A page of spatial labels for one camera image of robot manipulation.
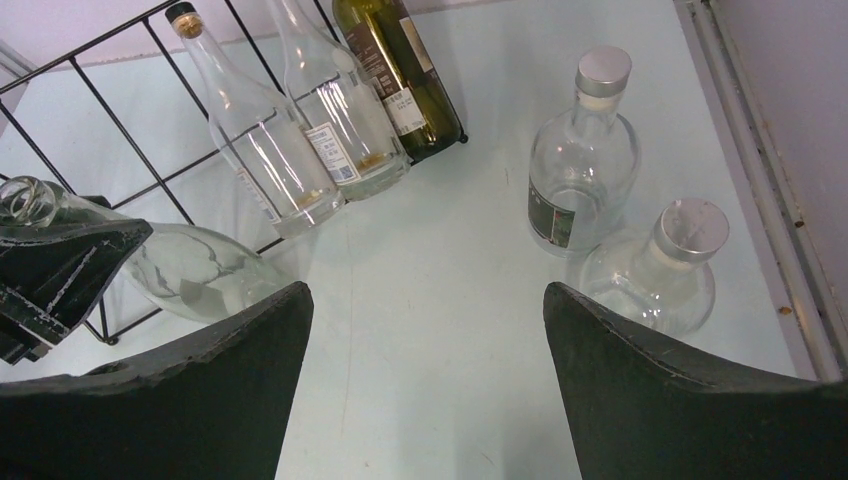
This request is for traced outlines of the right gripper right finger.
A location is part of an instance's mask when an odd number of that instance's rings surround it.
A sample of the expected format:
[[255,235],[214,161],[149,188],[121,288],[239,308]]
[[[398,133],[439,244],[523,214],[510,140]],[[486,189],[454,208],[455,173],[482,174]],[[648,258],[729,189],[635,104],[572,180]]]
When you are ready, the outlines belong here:
[[710,354],[553,282],[543,318],[585,479],[843,479],[847,385]]

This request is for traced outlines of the clear bottle silver cap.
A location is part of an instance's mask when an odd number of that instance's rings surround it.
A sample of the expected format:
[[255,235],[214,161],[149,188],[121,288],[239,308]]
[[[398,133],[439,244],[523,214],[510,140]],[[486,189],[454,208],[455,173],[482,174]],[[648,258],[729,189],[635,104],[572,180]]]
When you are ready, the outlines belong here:
[[646,230],[626,228],[587,257],[578,290],[595,302],[663,334],[680,338],[710,316],[715,280],[708,261],[729,238],[715,204],[681,198]]

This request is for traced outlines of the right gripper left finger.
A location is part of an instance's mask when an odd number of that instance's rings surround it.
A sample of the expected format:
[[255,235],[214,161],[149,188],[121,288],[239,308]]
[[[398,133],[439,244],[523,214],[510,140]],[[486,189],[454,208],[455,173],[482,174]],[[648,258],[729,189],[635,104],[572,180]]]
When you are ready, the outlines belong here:
[[271,479],[314,303],[260,303],[80,376],[1,387],[5,479]]

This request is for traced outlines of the clear bottle dark label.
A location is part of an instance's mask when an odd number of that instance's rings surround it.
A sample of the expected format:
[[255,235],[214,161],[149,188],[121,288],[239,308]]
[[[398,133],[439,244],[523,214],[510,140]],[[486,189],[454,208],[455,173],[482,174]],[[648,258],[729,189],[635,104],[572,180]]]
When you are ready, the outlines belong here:
[[618,111],[631,71],[631,57],[619,47],[586,51],[576,71],[573,106],[535,136],[528,224],[550,254],[586,254],[623,222],[641,163],[637,133]]

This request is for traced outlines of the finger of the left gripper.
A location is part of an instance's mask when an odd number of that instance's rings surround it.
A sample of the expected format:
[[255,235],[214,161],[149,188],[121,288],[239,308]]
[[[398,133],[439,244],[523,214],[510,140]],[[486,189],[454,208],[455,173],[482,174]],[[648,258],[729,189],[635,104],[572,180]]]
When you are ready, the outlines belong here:
[[101,196],[2,200],[2,361],[36,361],[68,337],[152,233]]

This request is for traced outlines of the clear bottle black cork stopper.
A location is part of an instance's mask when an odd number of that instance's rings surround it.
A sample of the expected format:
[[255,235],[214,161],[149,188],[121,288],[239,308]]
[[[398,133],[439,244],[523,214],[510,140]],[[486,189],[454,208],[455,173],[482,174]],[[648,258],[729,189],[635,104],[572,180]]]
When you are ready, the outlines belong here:
[[165,16],[204,83],[216,147],[278,235],[294,238],[329,220],[345,200],[291,102],[242,72],[191,3]]

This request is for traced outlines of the tall clear bottle black label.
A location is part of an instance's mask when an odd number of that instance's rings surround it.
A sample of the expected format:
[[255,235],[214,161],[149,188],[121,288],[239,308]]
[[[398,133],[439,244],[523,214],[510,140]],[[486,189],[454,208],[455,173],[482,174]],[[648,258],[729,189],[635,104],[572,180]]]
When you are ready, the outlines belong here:
[[[49,227],[128,217],[31,176],[1,185],[1,224]],[[234,239],[186,224],[153,223],[152,234],[121,268],[159,308],[212,324],[229,318],[295,281]]]

